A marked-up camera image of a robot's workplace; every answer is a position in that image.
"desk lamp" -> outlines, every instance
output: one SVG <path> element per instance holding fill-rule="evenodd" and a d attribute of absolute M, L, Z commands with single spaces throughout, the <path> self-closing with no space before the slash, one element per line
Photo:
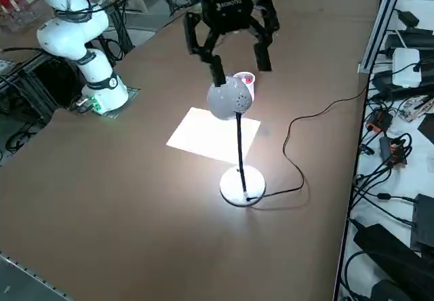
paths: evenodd
<path fill-rule="evenodd" d="M 265 194 L 264 176 L 254 167 L 243 166 L 241 117 L 252 105 L 252 95 L 241 79 L 226 76 L 226 83 L 211 84 L 207 96 L 211 113 L 222 120 L 236 119 L 238 167 L 227 170 L 220 180 L 220 192 L 231 205 L 253 205 Z"/>

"lamp stand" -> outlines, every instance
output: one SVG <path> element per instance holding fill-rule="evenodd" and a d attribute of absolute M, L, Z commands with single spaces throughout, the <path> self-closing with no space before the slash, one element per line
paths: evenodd
<path fill-rule="evenodd" d="M 237 207 L 256 204 L 265 194 L 264 176 L 254 167 L 243 166 L 241 147 L 241 113 L 237 118 L 238 167 L 226 171 L 220 180 L 220 192 L 224 200 Z"/>

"black plug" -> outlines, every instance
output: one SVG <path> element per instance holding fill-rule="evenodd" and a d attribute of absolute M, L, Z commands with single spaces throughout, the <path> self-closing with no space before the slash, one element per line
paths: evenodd
<path fill-rule="evenodd" d="M 398 18 L 409 28 L 416 28 L 419 24 L 419 19 L 414 16 L 412 12 L 409 11 L 400 11 L 399 9 L 395 9 L 398 13 Z"/>
<path fill-rule="evenodd" d="M 377 194 L 377 198 L 381 199 L 382 201 L 388 201 L 390 200 L 390 198 L 392 198 L 391 194 L 387 194 L 387 193 L 379 193 Z"/>

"white device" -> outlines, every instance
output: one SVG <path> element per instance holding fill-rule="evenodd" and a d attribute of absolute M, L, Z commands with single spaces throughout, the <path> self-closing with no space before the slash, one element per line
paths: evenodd
<path fill-rule="evenodd" d="M 207 101 L 215 117 L 230 120 L 234 119 L 237 113 L 244 114 L 251 107 L 253 100 L 248 87 L 240 78 L 227 76 L 225 84 L 218 87 L 211 84 Z M 231 205 L 245 207 L 257 203 L 265 194 L 265 179 L 256 168 L 249 165 L 244 167 L 246 187 L 244 190 L 240 174 L 241 166 L 242 164 L 232 167 L 223 174 L 220 180 L 220 192 Z"/>
<path fill-rule="evenodd" d="M 92 102 L 95 112 L 102 115 L 123 106 L 128 101 L 127 87 L 103 52 L 85 47 L 109 26 L 106 12 L 88 0 L 45 1 L 58 13 L 38 29 L 41 47 L 75 62 L 87 80 L 83 99 Z"/>
<path fill-rule="evenodd" d="M 416 71 L 414 67 L 419 62 L 420 54 L 417 49 L 396 48 L 393 53 L 392 63 L 393 84 L 402 87 L 418 87 L 422 81 L 422 73 L 420 67 L 416 67 Z"/>

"black lamp pole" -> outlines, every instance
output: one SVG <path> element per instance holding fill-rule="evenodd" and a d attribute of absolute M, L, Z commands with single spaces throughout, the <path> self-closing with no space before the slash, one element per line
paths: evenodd
<path fill-rule="evenodd" d="M 238 164 L 239 164 L 239 175 L 241 176 L 241 183 L 243 185 L 243 192 L 247 191 L 245 186 L 245 176 L 243 167 L 243 149 L 241 143 L 241 113 L 236 113 L 237 118 L 237 145 L 238 145 Z"/>

